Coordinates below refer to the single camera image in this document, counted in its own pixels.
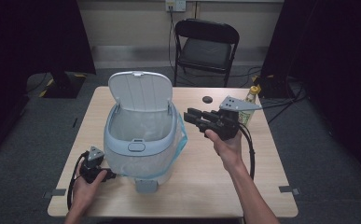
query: chair backrest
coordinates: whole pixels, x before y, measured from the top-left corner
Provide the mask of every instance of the chair backrest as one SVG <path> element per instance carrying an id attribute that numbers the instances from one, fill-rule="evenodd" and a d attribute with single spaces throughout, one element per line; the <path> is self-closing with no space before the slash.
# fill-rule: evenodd
<path id="1" fill-rule="evenodd" d="M 179 36 L 183 36 L 234 45 L 239 43 L 238 32 L 225 23 L 186 19 L 175 25 L 174 32 L 177 40 Z"/>

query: wooden table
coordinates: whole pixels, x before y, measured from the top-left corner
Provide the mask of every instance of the wooden table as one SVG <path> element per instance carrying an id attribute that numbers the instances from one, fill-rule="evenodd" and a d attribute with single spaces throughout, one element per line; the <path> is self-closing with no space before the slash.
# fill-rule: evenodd
<path id="1" fill-rule="evenodd" d="M 173 102 L 183 116 L 189 107 L 218 110 L 226 96 L 242 99 L 247 93 L 248 89 L 174 88 Z M 203 96 L 211 96 L 213 102 L 205 104 Z M 57 189 L 68 188 L 76 160 L 82 152 L 91 146 L 104 149 L 104 126 L 114 103 L 108 87 L 96 89 Z M 160 185 L 156 193 L 137 193 L 127 177 L 118 176 L 101 184 L 86 216 L 242 217 L 236 191 L 212 142 L 204 138 L 196 126 L 190 123 L 185 123 L 185 126 L 188 142 L 174 163 L 171 178 Z M 292 193 L 279 190 L 280 186 L 288 186 L 288 182 L 263 111 L 255 112 L 249 130 L 256 151 L 255 182 L 261 195 L 277 217 L 296 216 L 298 209 Z M 249 168 L 248 151 L 243 138 L 243 160 Z M 53 217 L 64 217 L 67 213 L 66 195 L 53 196 L 48 211 Z"/>

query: white lid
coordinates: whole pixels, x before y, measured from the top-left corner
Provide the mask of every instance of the white lid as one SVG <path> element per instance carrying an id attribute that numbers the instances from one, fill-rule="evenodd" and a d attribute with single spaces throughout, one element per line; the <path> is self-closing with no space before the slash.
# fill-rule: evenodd
<path id="1" fill-rule="evenodd" d="M 115 73 L 109 78 L 108 86 L 117 104 L 126 110 L 162 111 L 172 101 L 172 82 L 158 73 Z"/>

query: yellow bottle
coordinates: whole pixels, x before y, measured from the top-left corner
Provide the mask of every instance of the yellow bottle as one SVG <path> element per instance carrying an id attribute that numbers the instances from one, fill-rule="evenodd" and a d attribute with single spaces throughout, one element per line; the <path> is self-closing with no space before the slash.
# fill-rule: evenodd
<path id="1" fill-rule="evenodd" d="M 247 93 L 246 98 L 244 99 L 247 103 L 255 104 L 256 97 L 258 94 L 258 87 L 252 86 L 250 87 L 249 93 Z M 244 126 L 248 127 L 248 124 L 254 114 L 254 110 L 245 110 L 239 112 L 239 122 Z"/>

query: bottle cap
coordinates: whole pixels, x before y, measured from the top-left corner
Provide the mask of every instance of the bottle cap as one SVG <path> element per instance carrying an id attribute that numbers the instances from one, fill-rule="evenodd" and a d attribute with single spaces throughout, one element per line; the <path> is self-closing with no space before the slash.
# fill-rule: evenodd
<path id="1" fill-rule="evenodd" d="M 256 95 L 258 93 L 258 87 L 257 86 L 250 87 L 250 93 Z"/>

